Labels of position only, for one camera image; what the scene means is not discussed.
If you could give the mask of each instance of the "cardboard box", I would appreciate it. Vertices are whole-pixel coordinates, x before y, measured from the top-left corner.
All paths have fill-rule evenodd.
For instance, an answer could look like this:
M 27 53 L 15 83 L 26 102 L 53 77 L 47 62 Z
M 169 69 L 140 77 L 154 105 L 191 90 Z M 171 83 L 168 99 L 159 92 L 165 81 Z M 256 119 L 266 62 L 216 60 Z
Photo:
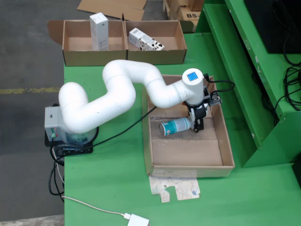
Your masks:
M 181 6 L 189 6 L 189 0 L 172 0 L 168 1 L 167 5 L 169 6 L 169 19 L 170 20 L 179 20 L 178 11 Z
M 143 51 L 161 51 L 164 49 L 163 46 L 158 41 L 154 40 L 152 37 L 148 36 L 147 34 L 143 33 L 137 28 L 134 28 L 130 31 L 128 41 Z
M 142 20 L 146 0 L 82 0 L 77 10 L 99 13 L 126 20 Z
M 197 20 L 199 19 L 201 12 L 191 11 L 189 7 L 180 7 L 178 11 L 179 20 Z
M 189 0 L 189 7 L 191 11 L 202 11 L 205 0 Z
M 179 75 L 164 75 L 166 84 L 181 79 Z M 216 90 L 209 84 L 208 90 Z M 142 114 L 154 105 L 146 90 L 142 98 Z M 168 109 L 155 109 L 143 120 L 143 145 L 147 175 L 158 177 L 224 177 L 235 164 L 221 105 L 209 109 L 204 118 L 205 129 L 193 130 L 163 137 L 159 124 L 173 118 L 187 117 L 188 109 L 179 104 Z
M 123 21 L 109 20 L 109 51 L 93 51 L 89 20 L 48 22 L 49 36 L 62 45 L 66 66 L 103 66 L 127 58 L 127 39 Z
M 162 51 L 141 51 L 128 42 L 127 59 L 153 65 L 182 64 L 187 52 L 186 42 L 179 21 L 125 21 L 129 32 L 138 28 L 165 46 Z
M 97 13 L 90 16 L 92 50 L 109 50 L 109 24 L 108 19 Z

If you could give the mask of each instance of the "open cardboard box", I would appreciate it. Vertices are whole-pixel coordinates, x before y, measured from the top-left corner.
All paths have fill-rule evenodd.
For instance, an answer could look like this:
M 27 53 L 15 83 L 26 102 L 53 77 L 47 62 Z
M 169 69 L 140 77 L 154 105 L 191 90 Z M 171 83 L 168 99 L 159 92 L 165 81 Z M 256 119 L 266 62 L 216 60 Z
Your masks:
M 187 46 L 179 21 L 125 21 L 124 23 L 127 41 L 129 32 L 138 28 L 165 46 L 162 51 L 141 51 L 128 42 L 128 60 L 153 65 L 172 65 L 184 62 Z
M 103 66 L 127 58 L 127 39 L 123 21 L 109 20 L 109 51 L 93 51 L 89 20 L 52 20 L 49 36 L 62 45 L 66 66 Z
M 181 79 L 164 75 L 167 85 Z M 204 81 L 210 92 L 216 90 Z M 143 92 L 142 115 L 154 105 Z M 174 118 L 188 117 L 187 107 L 179 104 L 167 109 L 156 108 L 143 120 L 143 145 L 146 172 L 158 177 L 224 177 L 235 164 L 221 105 L 212 106 L 204 118 L 204 130 L 162 136 L 159 124 Z

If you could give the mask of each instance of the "cardboard flap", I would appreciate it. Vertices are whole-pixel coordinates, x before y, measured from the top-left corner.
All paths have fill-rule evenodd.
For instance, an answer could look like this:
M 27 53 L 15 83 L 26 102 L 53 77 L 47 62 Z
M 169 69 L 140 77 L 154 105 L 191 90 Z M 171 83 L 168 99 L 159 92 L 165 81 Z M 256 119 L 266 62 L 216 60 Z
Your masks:
M 146 0 L 97 0 L 97 1 L 107 2 L 116 5 L 123 5 L 126 7 L 136 8 L 136 9 L 143 9 L 146 4 Z
M 50 38 L 59 45 L 63 45 L 64 20 L 50 20 L 47 23 Z
M 112 16 L 116 18 L 122 18 L 122 14 L 124 14 L 124 18 L 126 20 L 134 21 L 142 20 L 144 14 L 143 9 L 135 9 L 126 7 L 124 5 L 117 5 L 111 2 L 108 3 L 105 1 L 98 0 L 82 0 L 77 10 L 82 10 L 91 13 L 102 12 L 106 16 Z

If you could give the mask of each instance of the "green workbench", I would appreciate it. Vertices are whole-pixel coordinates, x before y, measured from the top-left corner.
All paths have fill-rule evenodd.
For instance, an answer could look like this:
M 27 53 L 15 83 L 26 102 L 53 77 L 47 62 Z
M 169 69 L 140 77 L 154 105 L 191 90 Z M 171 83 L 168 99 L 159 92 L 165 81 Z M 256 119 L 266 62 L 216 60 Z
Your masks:
M 212 33 L 186 34 L 188 51 L 182 65 L 160 65 L 162 74 L 182 74 L 198 68 L 216 80 L 228 74 Z M 106 93 L 103 67 L 65 67 L 64 81 L 79 83 L 92 101 Z M 95 142 L 118 134 L 141 117 L 143 86 L 135 85 L 134 106 L 99 127 Z M 151 226 L 283 226 L 300 225 L 301 190 L 290 164 L 242 168 L 242 160 L 255 142 L 234 91 L 221 93 L 222 109 L 236 168 L 226 178 L 199 178 L 200 198 L 178 201 L 173 187 L 171 201 L 161 203 L 152 195 L 146 176 L 142 124 L 83 156 L 65 159 L 65 195 L 102 209 L 127 212 L 150 219 Z M 121 216 L 99 212 L 65 200 L 65 225 L 126 226 Z

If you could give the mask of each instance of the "gray floor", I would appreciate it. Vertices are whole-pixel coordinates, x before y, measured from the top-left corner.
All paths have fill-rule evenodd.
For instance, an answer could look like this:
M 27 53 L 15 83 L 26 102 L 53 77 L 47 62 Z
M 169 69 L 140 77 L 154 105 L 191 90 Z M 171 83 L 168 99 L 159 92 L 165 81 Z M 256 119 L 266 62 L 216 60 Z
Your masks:
M 57 92 L 23 89 L 61 87 L 61 46 L 48 37 L 47 21 L 88 19 L 80 0 L 0 0 L 0 221 L 63 214 L 48 192 L 52 168 L 44 146 L 44 108 Z M 148 1 L 144 20 L 165 20 L 162 1 Z M 23 94 L 4 94 L 20 89 Z

